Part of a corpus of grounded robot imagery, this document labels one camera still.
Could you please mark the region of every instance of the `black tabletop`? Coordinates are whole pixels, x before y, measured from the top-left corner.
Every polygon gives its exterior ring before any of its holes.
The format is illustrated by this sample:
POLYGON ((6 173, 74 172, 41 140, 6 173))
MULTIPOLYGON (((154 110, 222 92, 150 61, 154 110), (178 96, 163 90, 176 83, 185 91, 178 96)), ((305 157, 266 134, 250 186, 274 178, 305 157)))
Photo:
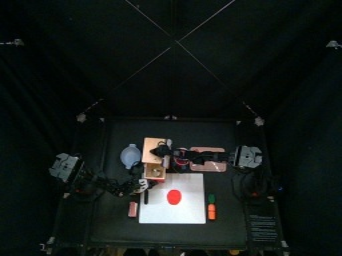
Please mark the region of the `black tabletop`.
MULTIPOLYGON (((174 148, 218 147, 234 151, 242 143, 265 147, 257 126, 238 125, 236 121, 113 119, 86 124, 79 131, 74 151, 83 154, 87 166, 121 183, 130 179, 121 153, 129 144, 143 150, 146 137, 170 138, 174 148)), ((208 219, 206 224, 139 224, 139 217, 127 216, 129 204, 139 202, 139 196, 118 198, 105 192, 94 202, 91 220, 85 221, 89 234, 83 242, 99 246, 246 248, 245 213, 233 193, 233 175, 230 166, 226 172, 204 172, 205 197, 210 193, 217 197, 217 220, 208 219)))

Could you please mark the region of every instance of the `table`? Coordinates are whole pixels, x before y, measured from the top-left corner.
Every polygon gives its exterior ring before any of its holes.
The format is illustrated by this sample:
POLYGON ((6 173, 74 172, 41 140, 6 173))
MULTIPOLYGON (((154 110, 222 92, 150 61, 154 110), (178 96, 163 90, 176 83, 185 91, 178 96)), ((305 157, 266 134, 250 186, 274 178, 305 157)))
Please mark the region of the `table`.
MULTIPOLYGON (((145 137, 170 138, 173 147, 205 146, 236 150, 238 145, 261 148, 264 167, 270 172, 262 127, 253 121, 106 119, 79 125, 73 153, 83 155, 89 168, 105 171, 109 178, 122 183, 130 175, 121 162, 121 152, 129 144, 143 149, 145 137)), ((133 198, 118 198, 110 193, 93 203, 62 199, 54 230, 59 247, 149 247, 197 249, 246 249, 246 221, 244 205, 234 197, 228 167, 222 173, 204 172, 205 197, 217 197, 217 220, 206 224, 139 224, 129 218, 133 198)))

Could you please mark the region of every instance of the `gray object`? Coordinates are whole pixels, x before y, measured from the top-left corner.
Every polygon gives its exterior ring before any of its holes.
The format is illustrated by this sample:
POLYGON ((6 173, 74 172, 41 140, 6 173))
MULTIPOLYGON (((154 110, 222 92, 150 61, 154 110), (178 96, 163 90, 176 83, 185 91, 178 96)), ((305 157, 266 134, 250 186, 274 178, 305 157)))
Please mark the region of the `gray object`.
POLYGON ((232 153, 230 163, 237 168, 256 168, 262 164, 262 151, 258 147, 240 146, 232 153))
POLYGON ((129 147, 123 150, 121 159, 126 166, 126 169, 129 170, 141 162, 142 152, 137 148, 135 144, 130 144, 129 147))

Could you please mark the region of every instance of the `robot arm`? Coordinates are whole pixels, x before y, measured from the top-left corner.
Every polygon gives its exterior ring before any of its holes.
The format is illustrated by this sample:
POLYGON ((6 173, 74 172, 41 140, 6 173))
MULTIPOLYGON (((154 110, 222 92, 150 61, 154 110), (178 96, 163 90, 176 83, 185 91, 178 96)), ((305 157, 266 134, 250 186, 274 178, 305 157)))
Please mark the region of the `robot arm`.
POLYGON ((190 160, 194 164, 204 165, 206 161, 228 162, 236 168, 256 168, 262 163, 262 151, 258 147, 238 146, 234 152, 197 152, 181 148, 171 149, 166 144, 158 145, 150 151, 154 155, 165 158, 173 156, 181 160, 190 160))

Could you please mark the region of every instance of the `white object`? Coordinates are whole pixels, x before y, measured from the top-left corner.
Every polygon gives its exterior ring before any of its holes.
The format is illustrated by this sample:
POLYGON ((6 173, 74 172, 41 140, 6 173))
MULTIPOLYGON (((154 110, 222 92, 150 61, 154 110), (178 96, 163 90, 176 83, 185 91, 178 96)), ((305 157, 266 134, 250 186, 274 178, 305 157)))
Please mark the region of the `white object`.
POLYGON ((135 144, 130 144, 130 146, 123 150, 121 159, 126 169, 129 170, 138 164, 142 159, 142 153, 135 144))
POLYGON ((257 126, 264 126, 264 124, 265 124, 265 120, 258 116, 257 118, 256 118, 256 125, 257 126))
POLYGON ((139 223, 145 224, 205 224, 205 185, 202 173, 167 173, 165 183, 149 190, 149 204, 141 194, 139 223), (169 203, 167 194, 178 190, 182 199, 177 205, 169 203))
POLYGON ((141 188, 135 189, 134 193, 139 194, 143 193, 149 189, 149 182, 147 179, 139 179, 141 188))

